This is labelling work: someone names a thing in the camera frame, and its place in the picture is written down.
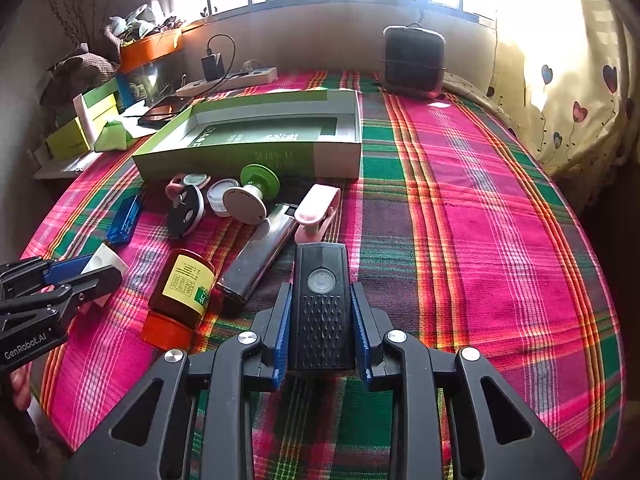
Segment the window sill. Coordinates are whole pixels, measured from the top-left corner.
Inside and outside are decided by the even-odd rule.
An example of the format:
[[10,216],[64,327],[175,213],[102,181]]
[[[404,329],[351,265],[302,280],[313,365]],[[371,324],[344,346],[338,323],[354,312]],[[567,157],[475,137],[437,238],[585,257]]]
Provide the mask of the window sill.
[[281,7],[290,7],[296,5],[309,5],[309,4],[379,4],[396,7],[413,7],[415,9],[425,10],[427,12],[437,12],[439,14],[447,14],[466,22],[473,22],[482,25],[483,27],[495,28],[495,21],[477,14],[471,14],[470,12],[464,12],[463,10],[454,9],[431,2],[423,2],[420,0],[269,0],[261,2],[259,4],[251,4],[244,7],[238,7],[237,9],[225,10],[218,12],[206,18],[196,20],[195,22],[187,23],[182,26],[182,31],[187,32],[195,28],[203,27],[208,23],[218,22],[234,16],[240,16],[248,12],[255,12],[258,10],[267,9],[279,9]]

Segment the orange bottle lid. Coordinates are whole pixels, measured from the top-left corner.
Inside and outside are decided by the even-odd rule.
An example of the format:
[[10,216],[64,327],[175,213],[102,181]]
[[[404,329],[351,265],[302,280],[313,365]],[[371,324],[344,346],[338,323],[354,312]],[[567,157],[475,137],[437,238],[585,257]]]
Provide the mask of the orange bottle lid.
[[193,330],[170,317],[150,310],[142,327],[140,339],[162,350],[180,348],[189,351]]

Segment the yellow curtain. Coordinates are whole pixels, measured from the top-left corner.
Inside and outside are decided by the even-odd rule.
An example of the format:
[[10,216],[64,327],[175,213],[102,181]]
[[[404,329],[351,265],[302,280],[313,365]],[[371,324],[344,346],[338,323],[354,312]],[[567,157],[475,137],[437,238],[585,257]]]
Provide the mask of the yellow curtain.
[[636,150],[638,54],[607,0],[498,0],[487,97],[576,212]]

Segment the power adapter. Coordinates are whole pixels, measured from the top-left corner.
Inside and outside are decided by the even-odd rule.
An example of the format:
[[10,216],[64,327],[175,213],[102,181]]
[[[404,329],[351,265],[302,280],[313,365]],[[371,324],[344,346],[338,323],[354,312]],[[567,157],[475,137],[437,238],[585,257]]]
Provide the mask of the power adapter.
[[212,53],[211,49],[207,49],[207,55],[202,58],[202,71],[204,79],[207,81],[215,81],[225,75],[225,65],[222,62],[222,54]]

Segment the power strip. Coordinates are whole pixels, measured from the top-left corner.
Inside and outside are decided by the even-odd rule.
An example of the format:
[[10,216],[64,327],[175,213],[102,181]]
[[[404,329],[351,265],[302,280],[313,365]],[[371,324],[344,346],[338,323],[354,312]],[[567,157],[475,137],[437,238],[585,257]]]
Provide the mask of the power strip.
[[[278,71],[276,67],[259,68],[249,72],[248,74],[231,76],[225,82],[216,87],[216,92],[246,88],[247,86],[264,85],[275,81],[277,78]],[[207,90],[213,88],[219,83],[219,81],[220,79],[217,79],[216,81],[201,79],[200,81],[194,81],[193,83],[188,83],[182,88],[178,88],[175,93],[180,97],[195,97],[196,95],[203,94]]]

